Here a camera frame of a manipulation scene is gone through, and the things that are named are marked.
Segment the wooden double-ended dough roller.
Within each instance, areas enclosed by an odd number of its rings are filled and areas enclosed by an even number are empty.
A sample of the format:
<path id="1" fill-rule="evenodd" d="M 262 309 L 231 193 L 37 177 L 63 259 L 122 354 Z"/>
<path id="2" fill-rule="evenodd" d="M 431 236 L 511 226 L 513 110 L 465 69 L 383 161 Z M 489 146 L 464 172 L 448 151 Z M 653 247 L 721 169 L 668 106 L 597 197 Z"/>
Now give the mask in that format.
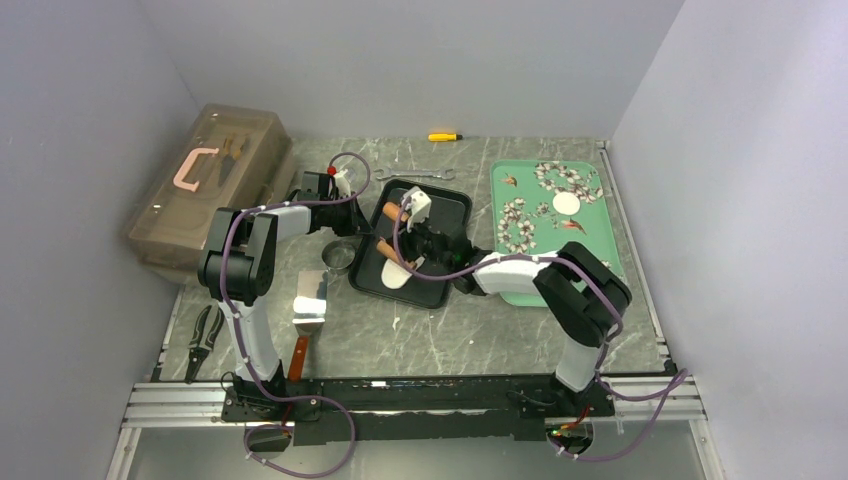
<path id="1" fill-rule="evenodd" d="M 381 213 L 389 221 L 389 230 L 386 236 L 377 241 L 377 251 L 399 266 L 405 265 L 418 269 L 424 259 L 421 250 L 425 222 L 416 225 L 411 232 L 408 232 L 403 222 L 401 205 L 385 202 L 381 207 Z"/>

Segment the black baking tray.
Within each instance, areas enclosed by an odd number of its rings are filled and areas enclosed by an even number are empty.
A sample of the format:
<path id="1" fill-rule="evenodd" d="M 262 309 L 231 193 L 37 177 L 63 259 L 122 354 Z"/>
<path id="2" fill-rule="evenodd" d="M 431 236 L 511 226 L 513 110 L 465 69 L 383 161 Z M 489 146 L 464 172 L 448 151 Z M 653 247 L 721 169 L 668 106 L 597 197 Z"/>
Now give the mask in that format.
<path id="1" fill-rule="evenodd" d="M 381 278 L 386 258 L 378 252 L 376 242 L 380 239 L 387 241 L 391 239 L 391 221 L 383 215 L 383 205 L 387 202 L 399 203 L 402 195 L 416 185 L 415 182 L 403 179 L 394 179 L 386 183 L 370 219 L 373 233 L 361 241 L 350 268 L 348 280 L 354 289 L 361 292 L 422 308 L 438 309 L 449 298 L 451 290 L 449 283 L 425 281 L 412 277 L 401 288 L 390 289 L 384 285 Z M 424 184 L 420 188 L 432 200 L 429 220 L 435 230 L 444 231 L 454 226 L 467 225 L 472 209 L 472 200 L 468 195 Z"/>

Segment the white dough ball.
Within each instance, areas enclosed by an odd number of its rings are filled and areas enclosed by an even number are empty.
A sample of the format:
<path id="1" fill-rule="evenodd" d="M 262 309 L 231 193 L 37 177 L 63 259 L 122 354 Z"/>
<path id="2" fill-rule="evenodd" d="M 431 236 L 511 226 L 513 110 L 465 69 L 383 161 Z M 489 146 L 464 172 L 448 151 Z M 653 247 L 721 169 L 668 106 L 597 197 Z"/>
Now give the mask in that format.
<path id="1" fill-rule="evenodd" d="M 386 259 L 380 274 L 383 286 L 389 290 L 399 290 L 410 280 L 412 275 L 396 262 Z"/>

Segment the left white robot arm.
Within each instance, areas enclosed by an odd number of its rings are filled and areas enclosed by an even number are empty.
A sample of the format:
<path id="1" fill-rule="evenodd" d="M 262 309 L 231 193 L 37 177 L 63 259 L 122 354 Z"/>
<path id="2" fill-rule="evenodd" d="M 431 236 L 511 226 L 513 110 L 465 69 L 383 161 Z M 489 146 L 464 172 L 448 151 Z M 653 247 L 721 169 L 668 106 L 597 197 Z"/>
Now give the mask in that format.
<path id="1" fill-rule="evenodd" d="M 284 367 L 272 340 L 265 297 L 273 283 L 277 244 L 327 228 L 338 237 L 369 227 L 349 169 L 307 171 L 287 199 L 215 211 L 197 270 L 224 314 L 236 356 L 234 390 L 264 420 L 287 406 Z"/>

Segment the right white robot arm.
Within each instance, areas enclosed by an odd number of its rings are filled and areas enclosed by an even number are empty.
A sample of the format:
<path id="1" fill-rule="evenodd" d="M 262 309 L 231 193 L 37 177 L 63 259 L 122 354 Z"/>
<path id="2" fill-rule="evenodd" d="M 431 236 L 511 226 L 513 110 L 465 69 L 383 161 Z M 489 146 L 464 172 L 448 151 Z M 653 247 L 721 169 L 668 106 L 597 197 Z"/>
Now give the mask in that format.
<path id="1" fill-rule="evenodd" d="M 466 295 L 538 295 L 565 333 L 552 404 L 564 415 L 588 404 L 588 387 L 633 296 L 583 244 L 570 241 L 541 255 L 501 254 L 473 246 L 463 232 L 437 233 L 424 224 L 394 226 L 385 243 L 412 276 L 449 282 Z"/>

